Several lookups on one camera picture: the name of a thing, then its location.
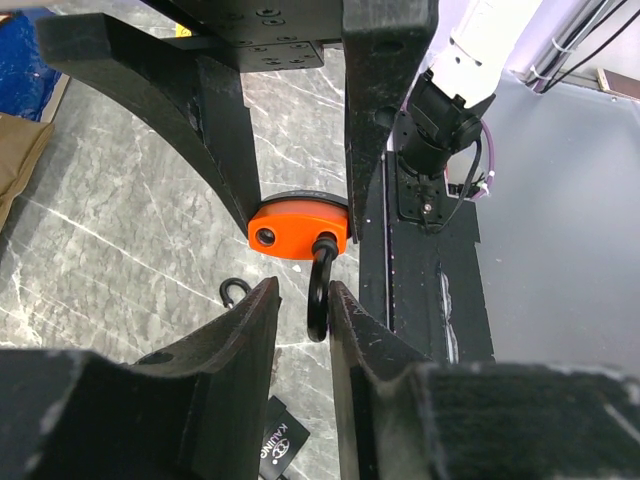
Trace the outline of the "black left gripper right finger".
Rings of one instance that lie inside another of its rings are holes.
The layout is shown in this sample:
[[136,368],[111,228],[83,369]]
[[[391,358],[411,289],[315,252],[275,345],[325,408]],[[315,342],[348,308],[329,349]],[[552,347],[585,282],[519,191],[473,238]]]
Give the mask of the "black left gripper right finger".
[[438,364],[329,287],[344,479],[635,479],[639,383],[594,365]]

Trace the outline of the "yellow padlock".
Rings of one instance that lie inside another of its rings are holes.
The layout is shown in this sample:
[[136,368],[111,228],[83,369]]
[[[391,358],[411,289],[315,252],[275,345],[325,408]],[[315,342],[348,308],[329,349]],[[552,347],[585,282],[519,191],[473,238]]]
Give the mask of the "yellow padlock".
[[250,291],[251,286],[238,277],[226,278],[221,282],[218,289],[221,302],[227,309],[233,308],[236,301],[246,296]]

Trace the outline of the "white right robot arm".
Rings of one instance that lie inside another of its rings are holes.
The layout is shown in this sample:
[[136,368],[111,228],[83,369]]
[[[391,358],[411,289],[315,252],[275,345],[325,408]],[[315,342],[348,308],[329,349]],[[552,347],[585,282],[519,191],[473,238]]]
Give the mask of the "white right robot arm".
[[313,69],[344,52],[348,211],[364,236],[366,202],[396,115],[407,108],[438,175],[476,137],[535,1],[472,1],[430,64],[436,1],[155,1],[190,31],[160,39],[104,13],[36,23],[43,60],[136,115],[211,187],[241,229],[261,201],[245,73]]

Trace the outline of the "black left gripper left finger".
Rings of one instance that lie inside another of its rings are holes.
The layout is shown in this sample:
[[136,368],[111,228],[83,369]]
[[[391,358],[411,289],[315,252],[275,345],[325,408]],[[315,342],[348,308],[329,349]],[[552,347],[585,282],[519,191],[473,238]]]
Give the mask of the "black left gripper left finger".
[[254,479],[279,283],[133,364],[89,350],[1,353],[5,479]]

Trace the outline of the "orange padlock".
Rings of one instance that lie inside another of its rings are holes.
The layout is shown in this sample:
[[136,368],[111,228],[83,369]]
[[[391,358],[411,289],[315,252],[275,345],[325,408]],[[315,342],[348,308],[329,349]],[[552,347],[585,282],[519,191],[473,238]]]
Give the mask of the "orange padlock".
[[251,249],[275,258],[312,263],[307,296],[307,333],[326,338],[332,264],[351,237],[345,198],[321,191],[294,190],[262,201],[248,223]]

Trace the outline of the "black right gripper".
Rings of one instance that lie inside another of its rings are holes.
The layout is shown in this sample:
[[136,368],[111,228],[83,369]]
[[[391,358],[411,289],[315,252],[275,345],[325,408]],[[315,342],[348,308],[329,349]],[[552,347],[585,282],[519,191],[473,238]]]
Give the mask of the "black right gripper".
[[41,56],[155,130],[215,191],[241,230],[257,213],[260,184],[237,71],[320,68],[324,47],[340,45],[342,33],[349,213],[353,239],[361,241],[372,177],[435,36],[439,3],[145,4],[191,35],[167,43],[104,13],[51,16],[36,23]]

